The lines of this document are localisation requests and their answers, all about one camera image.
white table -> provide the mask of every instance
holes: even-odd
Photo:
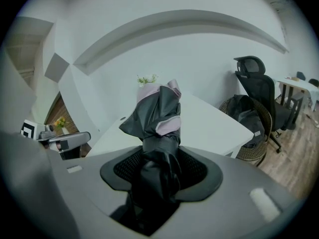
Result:
[[[183,94],[181,104],[181,146],[193,147],[235,158],[253,133],[240,123],[203,100]],[[94,156],[141,145],[137,138],[119,129],[117,120],[101,136],[87,156]]]
[[[316,107],[316,101],[319,100],[319,88],[316,86],[310,84],[309,82],[299,80],[299,81],[294,81],[291,79],[286,79],[285,77],[272,77],[274,83],[276,84],[277,82],[283,83],[289,87],[293,88],[298,88],[301,90],[305,90],[309,92],[310,98],[312,100],[312,110],[315,109]]]

black chair in background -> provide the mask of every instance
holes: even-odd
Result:
[[[297,72],[297,78],[299,78],[299,79],[301,79],[303,81],[306,80],[306,77],[305,77],[305,75],[302,72]]]
[[[319,81],[316,79],[310,79],[309,83],[316,86],[317,88],[319,87]]]
[[[298,103],[301,107],[301,102],[299,102],[300,100],[295,100],[292,98],[292,101],[294,101],[294,107],[292,109],[290,109],[289,107],[281,106],[275,101],[275,84],[273,80],[269,76],[264,75],[266,71],[264,63],[259,58],[253,56],[234,59],[238,61],[238,71],[236,71],[235,74],[246,90],[248,96],[256,99],[269,111],[273,121],[272,132],[279,129],[286,130],[289,125],[294,123],[297,119],[297,117],[295,116],[295,111]],[[255,68],[251,70],[249,68],[249,65],[255,65]],[[278,146],[277,153],[280,153],[280,143],[272,134],[270,134],[270,138]]]

black backpack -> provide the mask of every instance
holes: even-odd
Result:
[[[254,133],[254,137],[244,147],[255,148],[264,141],[265,129],[249,96],[234,95],[227,106],[227,114]]]

wicker chair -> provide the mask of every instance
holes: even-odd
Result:
[[[231,98],[226,100],[219,107],[219,109],[226,114],[227,114],[227,107],[230,100]],[[255,148],[241,147],[236,158],[245,160],[245,161],[255,161],[260,159],[260,161],[257,163],[257,166],[259,166],[260,163],[263,162],[267,153],[268,138],[270,136],[271,129],[272,129],[272,119],[271,119],[270,113],[260,102],[258,102],[257,100],[253,98],[252,100],[254,102],[254,108],[258,112],[260,120],[265,129],[265,141],[260,142]]]

vase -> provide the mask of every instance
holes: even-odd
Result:
[[[63,134],[69,134],[69,131],[65,127],[62,127],[62,132]]]

